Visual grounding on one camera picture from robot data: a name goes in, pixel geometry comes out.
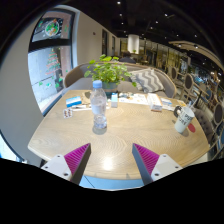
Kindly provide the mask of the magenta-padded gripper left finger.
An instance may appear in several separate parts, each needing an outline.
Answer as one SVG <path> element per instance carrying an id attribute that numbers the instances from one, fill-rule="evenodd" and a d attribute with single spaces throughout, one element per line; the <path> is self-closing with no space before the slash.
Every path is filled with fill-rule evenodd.
<path id="1" fill-rule="evenodd" d="M 78 185 L 91 154 L 91 144 L 87 143 L 66 155 L 57 154 L 42 169 Z"/>

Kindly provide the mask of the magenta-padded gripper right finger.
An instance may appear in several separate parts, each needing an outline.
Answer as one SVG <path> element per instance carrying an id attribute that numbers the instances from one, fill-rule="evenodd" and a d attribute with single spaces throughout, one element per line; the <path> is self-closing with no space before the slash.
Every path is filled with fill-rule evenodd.
<path id="1" fill-rule="evenodd" d="M 145 185 L 182 169 L 169 155 L 158 155 L 136 143 L 132 146 L 132 154 Z"/>

